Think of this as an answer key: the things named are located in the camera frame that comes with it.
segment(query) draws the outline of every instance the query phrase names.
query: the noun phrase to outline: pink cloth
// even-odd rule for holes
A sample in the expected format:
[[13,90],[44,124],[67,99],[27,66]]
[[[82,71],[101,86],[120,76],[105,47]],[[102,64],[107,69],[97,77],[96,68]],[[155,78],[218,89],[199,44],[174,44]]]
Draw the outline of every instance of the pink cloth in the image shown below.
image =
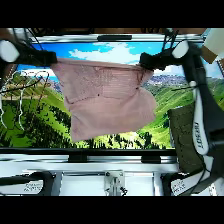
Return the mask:
[[140,66],[58,59],[51,69],[72,113],[73,141],[137,131],[152,120],[156,101],[141,88],[152,71]]

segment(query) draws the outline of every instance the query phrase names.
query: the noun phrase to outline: dark green cloth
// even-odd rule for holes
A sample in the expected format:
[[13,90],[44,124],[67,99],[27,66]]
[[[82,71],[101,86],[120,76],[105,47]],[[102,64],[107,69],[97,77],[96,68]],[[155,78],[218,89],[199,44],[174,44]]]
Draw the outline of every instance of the dark green cloth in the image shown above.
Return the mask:
[[192,138],[194,103],[169,110],[168,117],[180,170],[184,173],[202,170],[202,157],[197,153]]

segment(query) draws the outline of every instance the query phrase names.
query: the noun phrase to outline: metal bracket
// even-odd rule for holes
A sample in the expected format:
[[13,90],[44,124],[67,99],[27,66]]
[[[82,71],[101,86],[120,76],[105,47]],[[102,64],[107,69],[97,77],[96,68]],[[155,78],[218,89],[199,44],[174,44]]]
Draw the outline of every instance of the metal bracket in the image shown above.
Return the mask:
[[122,192],[126,191],[124,172],[122,170],[105,172],[104,190],[109,196],[121,196]]

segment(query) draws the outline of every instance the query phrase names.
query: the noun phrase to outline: blue sky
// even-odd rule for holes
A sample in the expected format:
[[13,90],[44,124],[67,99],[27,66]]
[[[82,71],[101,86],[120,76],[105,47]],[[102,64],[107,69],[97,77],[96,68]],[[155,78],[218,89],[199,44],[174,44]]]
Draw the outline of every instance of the blue sky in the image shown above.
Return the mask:
[[[91,60],[115,62],[122,64],[137,64],[143,52],[157,54],[161,52],[163,42],[96,42],[96,43],[46,43],[43,49],[56,52],[57,57],[70,58],[74,60]],[[212,65],[204,61],[207,76],[223,78],[222,73],[214,62]],[[18,70],[34,69],[35,66],[19,65]],[[155,71],[155,75],[181,75],[181,66],[167,66],[165,71]]]

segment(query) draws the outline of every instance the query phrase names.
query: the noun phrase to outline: landscape wallpaper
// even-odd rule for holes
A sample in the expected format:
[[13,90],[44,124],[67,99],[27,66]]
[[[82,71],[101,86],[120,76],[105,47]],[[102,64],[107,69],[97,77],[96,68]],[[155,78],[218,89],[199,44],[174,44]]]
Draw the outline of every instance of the landscape wallpaper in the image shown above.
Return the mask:
[[[55,51],[57,57],[61,58],[134,65],[139,62],[141,53],[157,54],[161,51],[162,44],[163,42],[48,43],[42,44],[42,47]],[[210,65],[204,61],[204,64],[210,90],[224,109],[223,73],[217,62]],[[0,147],[124,150],[172,148],[167,111],[193,102],[191,89],[172,91],[188,86],[181,66],[168,66],[164,71],[156,70],[154,76],[143,85],[157,101],[154,122],[137,132],[99,136],[73,143],[70,136],[71,114],[64,106],[60,85],[52,70],[19,65],[17,73],[6,87],[10,89],[31,85],[41,76],[41,81],[25,89],[23,93],[16,90],[1,95],[3,112],[0,110]]]

